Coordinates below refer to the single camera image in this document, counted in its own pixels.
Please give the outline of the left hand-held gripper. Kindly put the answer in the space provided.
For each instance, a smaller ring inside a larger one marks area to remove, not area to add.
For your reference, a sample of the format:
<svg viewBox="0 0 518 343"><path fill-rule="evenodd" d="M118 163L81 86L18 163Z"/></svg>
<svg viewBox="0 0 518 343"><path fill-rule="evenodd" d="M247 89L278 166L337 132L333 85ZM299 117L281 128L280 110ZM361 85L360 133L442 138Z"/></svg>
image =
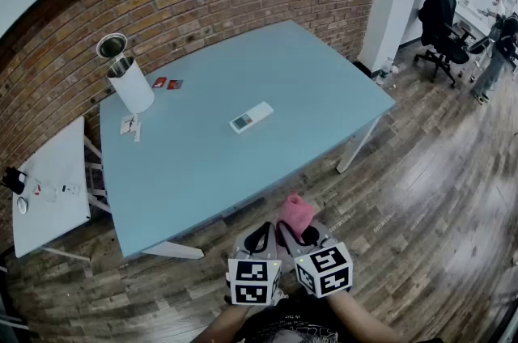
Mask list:
<svg viewBox="0 0 518 343"><path fill-rule="evenodd" d="M241 233L227 262L226 282L232 305L268 306L281 276L276 230L264 222Z"/></svg>

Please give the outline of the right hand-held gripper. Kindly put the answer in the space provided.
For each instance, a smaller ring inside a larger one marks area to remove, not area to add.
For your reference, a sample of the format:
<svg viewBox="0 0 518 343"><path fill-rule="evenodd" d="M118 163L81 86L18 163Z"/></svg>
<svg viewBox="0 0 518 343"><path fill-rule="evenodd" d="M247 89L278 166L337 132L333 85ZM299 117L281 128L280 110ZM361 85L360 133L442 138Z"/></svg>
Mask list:
<svg viewBox="0 0 518 343"><path fill-rule="evenodd" d="M318 221L311 222L301 235L283 220L276 225L278 243L287 252L298 282L317 298L353 285L353 261L346 245L332 236Z"/></svg>

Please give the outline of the pink cloth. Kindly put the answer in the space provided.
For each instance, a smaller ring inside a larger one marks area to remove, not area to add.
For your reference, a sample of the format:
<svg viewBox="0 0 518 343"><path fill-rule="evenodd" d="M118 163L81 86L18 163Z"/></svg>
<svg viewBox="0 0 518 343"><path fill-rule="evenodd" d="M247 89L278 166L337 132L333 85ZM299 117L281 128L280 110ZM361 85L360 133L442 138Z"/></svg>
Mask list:
<svg viewBox="0 0 518 343"><path fill-rule="evenodd" d="M298 193L292 193L282 203L278 220L286 223L297 239L302 239L302 234L310 226L315 214L315 209Z"/></svg>

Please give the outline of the white remote control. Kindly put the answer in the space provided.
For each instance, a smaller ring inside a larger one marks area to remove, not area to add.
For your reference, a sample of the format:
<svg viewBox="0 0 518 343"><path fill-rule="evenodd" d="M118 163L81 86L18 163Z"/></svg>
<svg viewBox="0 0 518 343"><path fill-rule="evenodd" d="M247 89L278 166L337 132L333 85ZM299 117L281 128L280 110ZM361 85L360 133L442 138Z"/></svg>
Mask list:
<svg viewBox="0 0 518 343"><path fill-rule="evenodd" d="M266 102L261 102L247 112L229 122L230 127L237 133L242 134L247 129L264 120L274 112L273 108Z"/></svg>

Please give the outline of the person's right forearm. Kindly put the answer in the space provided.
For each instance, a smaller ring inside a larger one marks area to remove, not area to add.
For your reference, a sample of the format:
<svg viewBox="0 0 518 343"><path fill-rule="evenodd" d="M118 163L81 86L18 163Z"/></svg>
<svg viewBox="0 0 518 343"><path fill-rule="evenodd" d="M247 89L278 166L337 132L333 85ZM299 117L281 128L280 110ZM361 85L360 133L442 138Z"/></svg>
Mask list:
<svg viewBox="0 0 518 343"><path fill-rule="evenodd" d="M400 335L379 321L347 291L338 291L325 299L337 318L360 343L403 343Z"/></svg>

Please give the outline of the person's black printed shirt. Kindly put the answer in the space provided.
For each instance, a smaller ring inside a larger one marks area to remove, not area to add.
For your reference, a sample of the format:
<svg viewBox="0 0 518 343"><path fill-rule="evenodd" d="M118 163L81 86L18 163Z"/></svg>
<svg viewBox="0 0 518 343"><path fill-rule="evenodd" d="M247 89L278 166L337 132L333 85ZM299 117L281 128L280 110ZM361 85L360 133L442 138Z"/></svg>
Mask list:
<svg viewBox="0 0 518 343"><path fill-rule="evenodd" d="M232 343L358 343L329 304L281 299L248 317Z"/></svg>

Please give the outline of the white table leg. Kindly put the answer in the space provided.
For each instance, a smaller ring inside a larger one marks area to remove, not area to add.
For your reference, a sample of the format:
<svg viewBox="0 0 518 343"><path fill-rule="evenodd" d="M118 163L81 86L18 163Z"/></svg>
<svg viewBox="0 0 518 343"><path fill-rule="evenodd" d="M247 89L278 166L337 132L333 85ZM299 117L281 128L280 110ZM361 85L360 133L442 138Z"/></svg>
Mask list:
<svg viewBox="0 0 518 343"><path fill-rule="evenodd" d="M142 253L190 260L198 260L204 257L204 252L200 248L188 247L168 241L164 241L154 247L143 250Z"/></svg>
<svg viewBox="0 0 518 343"><path fill-rule="evenodd" d="M342 154L341 160L336 166L336 170L338 173L342 174L351 165L356 155L361 151L361 149L367 142L373 129L378 124L380 118L381 116L378 116L376 119L368 122L362 128L360 128L358 131L356 131L353 135L350 136L345 146L345 150Z"/></svg>

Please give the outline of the small white printed card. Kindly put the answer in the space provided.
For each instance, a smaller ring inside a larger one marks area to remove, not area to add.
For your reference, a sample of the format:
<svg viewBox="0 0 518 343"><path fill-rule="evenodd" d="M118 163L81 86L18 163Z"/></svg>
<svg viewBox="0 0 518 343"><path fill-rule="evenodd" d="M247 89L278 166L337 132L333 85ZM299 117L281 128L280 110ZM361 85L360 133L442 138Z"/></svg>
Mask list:
<svg viewBox="0 0 518 343"><path fill-rule="evenodd" d="M138 127L138 115L130 114L121 119L120 135L135 132Z"/></svg>

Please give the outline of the clear plastic water bottle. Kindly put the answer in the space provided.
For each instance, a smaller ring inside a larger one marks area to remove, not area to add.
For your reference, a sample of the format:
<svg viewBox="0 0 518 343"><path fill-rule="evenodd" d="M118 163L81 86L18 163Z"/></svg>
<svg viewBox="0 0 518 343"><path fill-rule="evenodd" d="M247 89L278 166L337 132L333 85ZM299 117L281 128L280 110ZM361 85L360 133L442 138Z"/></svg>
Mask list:
<svg viewBox="0 0 518 343"><path fill-rule="evenodd" d="M376 76L376 83L382 86L386 81L386 78L392 73L392 71L393 59L391 57L387 57L378 71L378 75Z"/></svg>

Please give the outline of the clear plastic wrapper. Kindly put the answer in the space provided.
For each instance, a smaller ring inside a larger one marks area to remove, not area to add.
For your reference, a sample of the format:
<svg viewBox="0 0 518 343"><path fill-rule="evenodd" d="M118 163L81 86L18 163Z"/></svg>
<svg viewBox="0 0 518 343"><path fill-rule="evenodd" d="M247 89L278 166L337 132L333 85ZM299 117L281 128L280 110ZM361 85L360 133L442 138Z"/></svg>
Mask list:
<svg viewBox="0 0 518 343"><path fill-rule="evenodd" d="M56 202L58 198L58 190L48 181L39 183L40 195L42 198L50 203Z"/></svg>

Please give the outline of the round steel bin lid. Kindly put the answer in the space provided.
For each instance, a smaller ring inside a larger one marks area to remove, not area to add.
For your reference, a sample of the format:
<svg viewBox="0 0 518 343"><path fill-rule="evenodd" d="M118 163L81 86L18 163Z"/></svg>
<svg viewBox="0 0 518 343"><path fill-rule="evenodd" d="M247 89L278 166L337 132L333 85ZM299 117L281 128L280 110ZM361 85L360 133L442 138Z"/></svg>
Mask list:
<svg viewBox="0 0 518 343"><path fill-rule="evenodd" d="M122 33L111 33L100 39L96 53L103 59L117 58L127 46L127 37Z"/></svg>

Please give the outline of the black office chair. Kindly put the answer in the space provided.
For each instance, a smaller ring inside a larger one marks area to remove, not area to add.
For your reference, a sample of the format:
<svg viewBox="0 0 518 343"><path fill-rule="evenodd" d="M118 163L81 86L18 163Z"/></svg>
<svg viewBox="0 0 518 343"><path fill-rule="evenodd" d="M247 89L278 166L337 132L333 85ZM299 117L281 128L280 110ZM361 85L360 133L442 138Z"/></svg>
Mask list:
<svg viewBox="0 0 518 343"><path fill-rule="evenodd" d="M452 81L451 88L456 87L452 76L451 63L463 65L469 61L468 37L475 36L467 29L461 36L453 29L453 19L456 11L456 0L425 0L418 11L418 19L422 23L421 44L431 46L425 53L416 53L414 62L420 59L435 65L431 82L435 81L439 70L442 70Z"/></svg>

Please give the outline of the black pouch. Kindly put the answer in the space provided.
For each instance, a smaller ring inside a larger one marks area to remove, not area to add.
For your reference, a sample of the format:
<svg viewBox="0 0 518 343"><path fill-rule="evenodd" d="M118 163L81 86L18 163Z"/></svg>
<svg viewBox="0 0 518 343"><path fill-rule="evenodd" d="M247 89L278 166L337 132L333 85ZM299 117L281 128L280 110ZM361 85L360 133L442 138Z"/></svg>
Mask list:
<svg viewBox="0 0 518 343"><path fill-rule="evenodd" d="M0 184L10 189L14 194L21 196L25 189L28 175L15 167L7 167L2 174Z"/></svg>

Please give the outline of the white metal rack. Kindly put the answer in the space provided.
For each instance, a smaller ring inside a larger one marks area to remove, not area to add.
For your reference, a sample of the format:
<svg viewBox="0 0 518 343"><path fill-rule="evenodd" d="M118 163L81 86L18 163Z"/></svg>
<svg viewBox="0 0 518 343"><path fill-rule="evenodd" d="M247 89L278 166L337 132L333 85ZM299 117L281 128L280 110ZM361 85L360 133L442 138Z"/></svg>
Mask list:
<svg viewBox="0 0 518 343"><path fill-rule="evenodd" d="M30 343L29 327L13 315L6 293L7 268L0 263L0 343Z"/></svg>

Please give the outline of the white long desk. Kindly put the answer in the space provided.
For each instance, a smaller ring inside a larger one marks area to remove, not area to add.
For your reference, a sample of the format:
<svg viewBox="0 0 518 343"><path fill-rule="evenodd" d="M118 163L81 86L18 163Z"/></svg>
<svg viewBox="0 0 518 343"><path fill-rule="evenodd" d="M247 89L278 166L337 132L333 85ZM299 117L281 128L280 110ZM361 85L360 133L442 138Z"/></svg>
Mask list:
<svg viewBox="0 0 518 343"><path fill-rule="evenodd" d="M485 16L484 11L472 9L469 5L458 0L453 22L454 26L460 30L460 34L465 38L465 41L472 44L490 34L495 19Z"/></svg>

